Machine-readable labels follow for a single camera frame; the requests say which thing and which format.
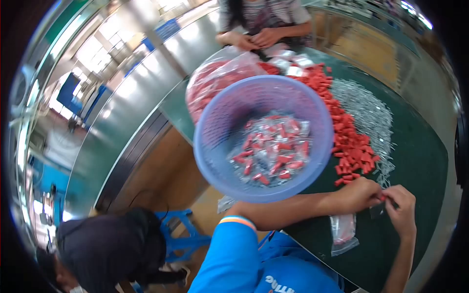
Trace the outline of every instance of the stool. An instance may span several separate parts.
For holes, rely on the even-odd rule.
[[[169,212],[156,212],[155,215],[162,219],[165,215],[166,217],[161,221],[160,230],[163,233],[166,240],[166,262],[181,262],[187,261],[190,259],[190,256],[194,251],[199,247],[204,245],[209,245],[212,238],[210,236],[201,235],[197,229],[192,224],[191,220],[187,215],[192,214],[192,211],[187,210],[175,210]],[[171,228],[169,227],[169,222],[177,218],[179,221],[184,224],[186,230],[189,232],[189,237],[180,237],[173,238],[171,237]],[[182,250],[183,255],[178,256],[174,252],[177,250]]]

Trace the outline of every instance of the basket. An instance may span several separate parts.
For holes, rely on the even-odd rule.
[[[310,162],[283,185],[262,187],[242,183],[228,153],[245,140],[243,126],[276,110],[309,120]],[[305,84],[285,76],[261,75],[238,81],[221,91],[205,108],[194,134],[194,156],[207,181],[236,200],[267,203],[283,200],[306,189],[327,165],[334,130],[324,102]]]

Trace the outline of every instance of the factory floor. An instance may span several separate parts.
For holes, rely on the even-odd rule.
[[[211,4],[196,8],[189,15],[181,17],[178,20],[181,26],[183,27],[214,10]],[[339,54],[336,55],[330,54],[340,59],[348,62],[351,62],[350,59],[355,60],[356,63],[351,63],[364,72],[375,76],[393,90],[400,92],[401,96],[419,111],[439,135],[448,150],[448,157],[452,158],[454,156],[454,131],[448,130],[455,128],[456,107],[454,97],[440,66],[417,43],[416,45],[421,57],[404,89],[401,88],[401,80],[403,76],[409,74],[409,69],[406,67],[408,64],[403,62],[405,57],[400,56],[402,52],[398,45],[384,35],[355,24],[341,30],[341,34],[333,42],[326,44],[325,47],[338,52]],[[160,146],[155,147],[147,155],[146,160],[136,168],[129,178],[125,190],[120,196],[121,198],[128,198],[130,201],[138,192],[158,190],[159,192],[148,192],[147,195],[135,199],[135,202],[130,204],[162,211],[168,207],[171,210],[191,208],[193,210],[192,219],[199,231],[203,234],[212,235],[217,223],[223,217],[222,214],[217,214],[217,201],[223,195],[209,186],[203,179],[195,164],[192,147],[180,135],[178,136],[174,128],[168,135],[172,137],[171,140],[168,140],[172,143],[160,143]],[[180,160],[171,161],[169,165],[164,165],[166,163],[161,158],[169,156],[164,154],[170,154],[175,150],[183,154],[179,156]],[[169,175],[166,177],[157,175],[159,168],[167,168],[166,172]],[[453,160],[449,160],[448,170],[446,194],[458,194],[458,191],[454,190],[455,184],[453,184],[455,179]],[[439,226],[437,226],[435,235],[449,239],[447,234],[452,230],[445,227],[454,224],[457,216],[456,213],[453,213],[454,206],[459,206],[459,200],[460,197],[458,196],[445,196]],[[264,236],[265,233],[259,233],[259,239]],[[442,254],[444,248],[445,245],[442,245],[441,241],[437,242],[434,239],[428,247],[436,254]],[[189,284],[197,274],[207,249],[207,247],[204,247],[196,251],[192,256],[192,260],[187,263],[187,266],[191,269]],[[426,262],[424,258],[419,267],[434,265],[428,261]],[[418,291],[418,284],[427,277],[423,270],[420,271],[417,268],[413,279],[419,279],[419,281],[414,282],[413,285],[409,284],[410,287]],[[186,292],[187,289],[179,288],[176,285],[153,285],[148,292],[181,293]]]

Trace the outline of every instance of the sneaker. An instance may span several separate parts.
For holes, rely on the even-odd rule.
[[[184,273],[186,274],[186,277],[184,278],[184,280],[181,281],[182,286],[185,287],[187,286],[187,279],[189,278],[190,270],[185,265],[181,266],[181,270],[183,270]]]

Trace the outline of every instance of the black hair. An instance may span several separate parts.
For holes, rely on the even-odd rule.
[[[39,268],[49,283],[58,289],[60,292],[63,292],[62,286],[57,283],[57,278],[55,274],[55,255],[54,253],[44,250],[42,248],[36,249],[36,259],[38,261]]]
[[[244,18],[244,0],[228,0],[228,25],[231,29],[235,28],[238,24],[245,27],[246,19]]]

